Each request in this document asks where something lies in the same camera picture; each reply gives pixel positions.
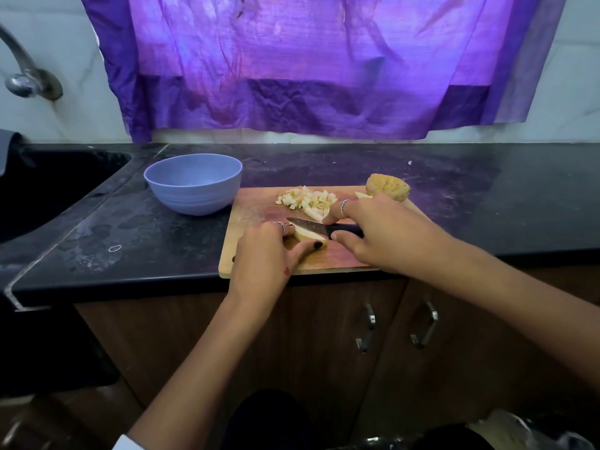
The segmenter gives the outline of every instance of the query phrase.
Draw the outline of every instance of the cutting board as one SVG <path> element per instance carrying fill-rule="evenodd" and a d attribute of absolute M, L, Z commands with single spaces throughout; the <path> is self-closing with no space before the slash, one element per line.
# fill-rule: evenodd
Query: cutting board
<path fill-rule="evenodd" d="M 354 199 L 355 191 L 365 193 L 364 186 L 328 186 L 308 187 L 313 191 L 334 193 L 339 199 Z M 278 196 L 284 194 L 287 188 L 241 188 L 235 200 L 229 216 L 229 224 L 221 251 L 219 261 L 219 276 L 229 278 L 233 267 L 233 257 L 238 245 L 238 239 L 244 234 L 249 226 L 260 224 L 264 221 L 284 221 L 287 217 L 310 219 L 302 210 L 289 210 L 285 205 L 277 205 L 275 201 Z M 405 200 L 403 205 L 424 215 L 410 200 Z M 353 223 L 351 219 L 342 219 L 341 223 Z M 286 248 L 292 248 L 297 241 L 293 237 L 286 237 L 283 244 Z M 294 275 L 312 275 L 317 273 L 346 273 L 354 271 L 377 270 L 356 260 L 354 256 L 341 244 L 333 240 L 327 243 L 327 247 L 312 252 L 294 270 Z"/>

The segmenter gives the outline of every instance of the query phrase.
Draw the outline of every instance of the kitchen knife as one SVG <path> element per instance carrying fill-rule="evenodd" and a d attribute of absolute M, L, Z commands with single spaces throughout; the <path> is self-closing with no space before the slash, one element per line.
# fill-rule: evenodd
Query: kitchen knife
<path fill-rule="evenodd" d="M 331 239 L 331 234 L 336 230 L 346 230 L 348 232 L 352 232 L 353 234 L 358 235 L 360 238 L 364 238 L 363 230 L 358 226 L 358 224 L 332 224 L 330 226 L 326 226 L 325 224 L 321 224 L 317 221 L 309 221 L 308 219 L 302 218 L 288 218 L 288 221 L 292 224 L 296 224 L 306 230 L 311 232 L 318 233 L 323 237 L 327 237 Z"/>

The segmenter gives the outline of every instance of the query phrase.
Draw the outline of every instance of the curtain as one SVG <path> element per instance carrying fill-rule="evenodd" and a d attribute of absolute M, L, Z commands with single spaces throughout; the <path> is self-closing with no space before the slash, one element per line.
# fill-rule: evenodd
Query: curtain
<path fill-rule="evenodd" d="M 158 128 L 410 140 L 522 122 L 565 0 L 82 0 L 136 143 Z"/>

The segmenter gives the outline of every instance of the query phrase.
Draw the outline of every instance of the black sink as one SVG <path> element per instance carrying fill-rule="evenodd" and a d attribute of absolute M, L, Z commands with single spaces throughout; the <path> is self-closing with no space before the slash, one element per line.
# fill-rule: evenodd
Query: black sink
<path fill-rule="evenodd" d="M 0 177 L 0 243 L 56 218 L 130 159 L 105 151 L 12 150 Z"/>

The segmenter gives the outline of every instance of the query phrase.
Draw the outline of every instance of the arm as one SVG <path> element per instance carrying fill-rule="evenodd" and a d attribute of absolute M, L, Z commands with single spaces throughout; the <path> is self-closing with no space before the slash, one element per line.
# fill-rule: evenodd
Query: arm
<path fill-rule="evenodd" d="M 285 234 L 293 231 L 287 226 Z M 237 243 L 229 293 L 175 374 L 128 436 L 145 450 L 202 450 L 221 396 L 244 352 L 269 317 L 300 259 L 319 245 L 287 251 L 281 226 L 251 227 Z"/>
<path fill-rule="evenodd" d="M 420 279 L 479 306 L 569 366 L 600 393 L 600 308 L 459 241 L 385 195 L 347 202 L 364 239 L 334 232 L 361 262 Z M 342 217 L 334 204 L 323 220 Z"/>

